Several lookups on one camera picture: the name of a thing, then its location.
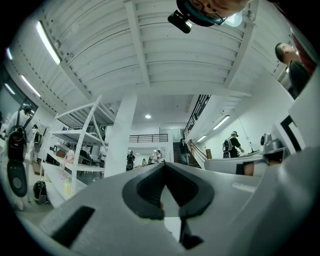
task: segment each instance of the box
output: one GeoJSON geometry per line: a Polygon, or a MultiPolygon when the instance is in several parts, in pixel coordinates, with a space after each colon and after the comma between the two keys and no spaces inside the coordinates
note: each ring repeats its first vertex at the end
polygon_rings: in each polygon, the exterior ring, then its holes
{"type": "Polygon", "coordinates": [[[55,153],[55,155],[57,156],[57,157],[60,157],[60,158],[65,158],[65,156],[66,156],[66,154],[67,154],[67,152],[65,152],[65,151],[57,151],[56,153],[55,153]]]}

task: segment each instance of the staircase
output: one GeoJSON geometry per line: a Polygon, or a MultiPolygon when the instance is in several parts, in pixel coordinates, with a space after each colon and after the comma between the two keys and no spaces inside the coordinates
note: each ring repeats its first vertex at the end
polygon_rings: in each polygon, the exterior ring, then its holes
{"type": "MultiPolygon", "coordinates": [[[[173,143],[173,156],[174,156],[174,162],[181,164],[181,151],[180,151],[180,142],[174,142],[173,143]]],[[[194,156],[190,153],[189,156],[189,166],[201,168],[194,156]]]]}

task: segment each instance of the cable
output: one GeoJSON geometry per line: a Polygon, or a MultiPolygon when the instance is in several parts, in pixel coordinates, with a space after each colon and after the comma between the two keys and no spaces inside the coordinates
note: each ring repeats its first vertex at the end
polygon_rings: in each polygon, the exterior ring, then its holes
{"type": "Polygon", "coordinates": [[[238,116],[238,114],[237,114],[237,112],[236,112],[236,110],[233,109],[233,112],[235,113],[236,117],[238,118],[238,120],[239,120],[239,122],[240,122],[240,124],[241,124],[241,126],[242,126],[242,129],[243,129],[243,131],[244,131],[244,134],[245,134],[246,139],[247,139],[247,140],[249,141],[249,143],[250,143],[251,153],[255,152],[254,149],[252,148],[252,143],[251,143],[251,141],[250,141],[250,138],[249,138],[249,136],[247,135],[246,130],[245,130],[245,128],[244,128],[244,126],[243,126],[243,124],[242,124],[242,122],[241,122],[241,120],[240,120],[240,118],[239,118],[239,116],[238,116]]]}

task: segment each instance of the jeans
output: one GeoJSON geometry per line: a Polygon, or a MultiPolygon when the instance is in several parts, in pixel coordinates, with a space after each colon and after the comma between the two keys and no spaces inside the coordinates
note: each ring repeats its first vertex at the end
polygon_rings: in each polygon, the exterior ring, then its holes
{"type": "Polygon", "coordinates": [[[181,154],[181,164],[188,166],[189,165],[189,156],[188,154],[181,154]]]}

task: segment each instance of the railing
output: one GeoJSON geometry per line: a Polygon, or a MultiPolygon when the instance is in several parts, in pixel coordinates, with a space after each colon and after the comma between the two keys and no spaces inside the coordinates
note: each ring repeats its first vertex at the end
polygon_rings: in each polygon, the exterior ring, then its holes
{"type": "Polygon", "coordinates": [[[129,143],[168,142],[168,134],[130,135],[129,143]]]}
{"type": "Polygon", "coordinates": [[[201,151],[200,148],[198,148],[192,141],[188,142],[188,145],[191,149],[191,153],[193,155],[193,157],[197,160],[200,159],[203,163],[205,163],[205,161],[208,159],[207,156],[201,151]]]}
{"type": "Polygon", "coordinates": [[[192,111],[192,114],[190,116],[190,119],[188,123],[186,124],[186,127],[183,131],[183,135],[186,138],[191,131],[191,129],[194,127],[196,121],[198,120],[199,116],[201,115],[202,111],[204,110],[205,106],[207,105],[211,95],[204,95],[201,94],[196,101],[196,104],[194,106],[194,109],[192,111]]]}

